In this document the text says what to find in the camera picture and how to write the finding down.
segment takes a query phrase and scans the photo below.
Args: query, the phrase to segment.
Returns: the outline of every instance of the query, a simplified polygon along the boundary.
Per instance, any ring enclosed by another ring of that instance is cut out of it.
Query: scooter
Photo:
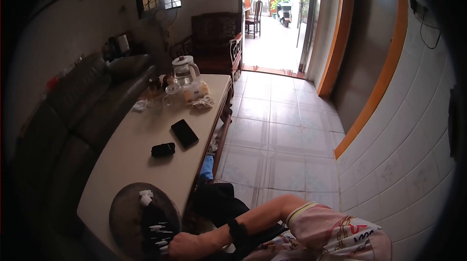
[[[284,25],[284,27],[288,28],[289,24],[292,22],[292,4],[291,3],[284,3],[279,2],[277,4],[277,20],[279,23]]]

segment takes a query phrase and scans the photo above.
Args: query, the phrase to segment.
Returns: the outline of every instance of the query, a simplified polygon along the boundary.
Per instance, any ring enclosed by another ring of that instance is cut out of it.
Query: hand
[[[169,244],[169,256],[183,260],[196,260],[206,255],[206,245],[201,236],[178,233]]]

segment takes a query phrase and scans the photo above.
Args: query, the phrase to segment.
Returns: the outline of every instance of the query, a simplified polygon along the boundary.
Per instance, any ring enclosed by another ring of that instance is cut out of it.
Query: black wrist strap
[[[235,218],[229,218],[227,220],[229,225],[229,234],[232,237],[234,242],[242,242],[248,238],[247,230],[244,224],[237,223]]]

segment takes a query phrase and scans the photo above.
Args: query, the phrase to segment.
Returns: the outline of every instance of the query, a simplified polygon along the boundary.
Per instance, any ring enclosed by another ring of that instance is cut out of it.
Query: electrical wire
[[[422,18],[422,21],[421,21],[422,24],[420,25],[420,38],[422,39],[423,44],[425,44],[426,47],[428,47],[429,49],[435,49],[435,48],[438,46],[438,42],[440,41],[441,30],[440,30],[439,28],[437,28],[437,27],[433,27],[433,26],[430,26],[430,25],[425,24],[425,23],[424,23],[424,21],[425,21],[425,14],[426,14],[426,10],[423,12],[423,18]],[[430,28],[434,28],[434,29],[436,29],[436,30],[438,30],[438,31],[440,32],[440,34],[438,35],[438,39],[436,39],[436,44],[435,44],[435,46],[434,46],[433,48],[430,47],[430,46],[428,46],[428,44],[426,44],[426,41],[423,40],[423,36],[422,36],[422,27],[423,27],[423,25],[428,26],[428,27],[430,27]]]

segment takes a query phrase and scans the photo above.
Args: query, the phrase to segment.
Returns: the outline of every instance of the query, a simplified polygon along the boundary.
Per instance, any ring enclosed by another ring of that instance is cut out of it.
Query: coffee table
[[[129,259],[111,235],[109,210],[115,195],[128,184],[147,182],[165,192],[183,215],[219,118],[224,122],[219,148],[214,159],[216,174],[222,148],[230,125],[232,79],[228,75],[201,75],[209,86],[215,105],[209,109],[175,109],[164,106],[130,111],[122,120],[92,170],[78,206],[78,216],[91,233],[118,258]],[[185,119],[199,142],[183,150],[172,135],[171,125]],[[151,156],[155,145],[175,142],[173,156],[156,159]]]

